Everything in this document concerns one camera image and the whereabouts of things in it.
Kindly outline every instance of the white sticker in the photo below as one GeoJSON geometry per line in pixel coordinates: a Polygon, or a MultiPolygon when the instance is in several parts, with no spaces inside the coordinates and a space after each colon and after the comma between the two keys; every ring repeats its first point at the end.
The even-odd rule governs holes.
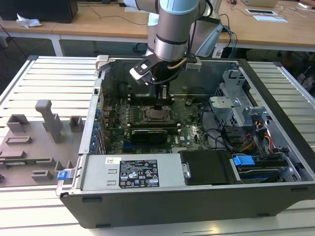
{"type": "Polygon", "coordinates": [[[121,157],[107,157],[105,164],[120,164],[121,159],[121,157]]]}

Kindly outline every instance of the paper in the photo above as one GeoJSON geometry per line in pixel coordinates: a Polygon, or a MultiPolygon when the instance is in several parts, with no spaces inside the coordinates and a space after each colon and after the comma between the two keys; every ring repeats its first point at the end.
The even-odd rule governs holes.
{"type": "Polygon", "coordinates": [[[287,22],[283,18],[273,17],[273,16],[254,16],[258,21],[273,21],[273,22],[287,22]]]}
{"type": "Polygon", "coordinates": [[[19,14],[16,14],[18,16],[18,19],[16,20],[16,22],[20,25],[23,26],[25,28],[29,28],[29,27],[35,27],[35,26],[41,26],[42,24],[39,22],[38,19],[26,19],[22,16],[20,16],[19,14]]]}

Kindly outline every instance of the black plastic cover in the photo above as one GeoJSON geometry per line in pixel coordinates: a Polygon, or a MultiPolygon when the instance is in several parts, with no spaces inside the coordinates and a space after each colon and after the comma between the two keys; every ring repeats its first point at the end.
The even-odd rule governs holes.
{"type": "Polygon", "coordinates": [[[180,152],[182,163],[187,163],[191,178],[187,185],[236,184],[229,159],[231,154],[224,150],[184,150],[180,152]]]}

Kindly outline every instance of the white table leg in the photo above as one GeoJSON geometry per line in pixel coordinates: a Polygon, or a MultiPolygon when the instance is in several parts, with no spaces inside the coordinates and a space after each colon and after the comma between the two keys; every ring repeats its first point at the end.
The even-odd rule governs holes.
{"type": "Polygon", "coordinates": [[[216,43],[216,47],[213,50],[212,58],[221,58],[225,43],[216,43]]]}
{"type": "Polygon", "coordinates": [[[59,37],[59,35],[52,35],[50,40],[53,43],[53,47],[54,47],[56,56],[57,57],[63,57],[64,56],[64,52],[63,52],[63,48],[62,48],[62,46],[60,44],[60,37],[59,37]]]}
{"type": "Polygon", "coordinates": [[[3,47],[3,48],[7,48],[8,47],[8,44],[5,40],[6,37],[0,37],[0,45],[3,47]]]}

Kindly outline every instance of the floor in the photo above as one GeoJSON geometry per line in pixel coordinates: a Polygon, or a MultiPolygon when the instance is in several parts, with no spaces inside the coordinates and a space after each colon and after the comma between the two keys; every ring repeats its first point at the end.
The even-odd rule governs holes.
{"type": "MultiPolygon", "coordinates": [[[[53,45],[50,40],[32,39],[32,38],[14,38],[15,42],[27,55],[54,56],[53,45]]],[[[15,43],[7,38],[8,48],[0,47],[0,94],[10,83],[12,78],[18,72],[25,62],[26,58],[15,45],[15,43]]],[[[141,44],[138,52],[133,51],[134,43],[119,42],[97,42],[98,52],[94,52],[91,41],[78,40],[62,40],[66,56],[69,57],[96,57],[98,55],[116,55],[116,56],[132,56],[141,55],[146,50],[146,45],[141,44]]],[[[279,57],[278,51],[271,50],[235,50],[233,58],[247,58],[250,61],[280,61],[282,62],[285,52],[279,57]]],[[[305,53],[294,53],[292,56],[292,66],[287,68],[295,77],[300,73],[303,67],[303,58],[305,53]]]]}

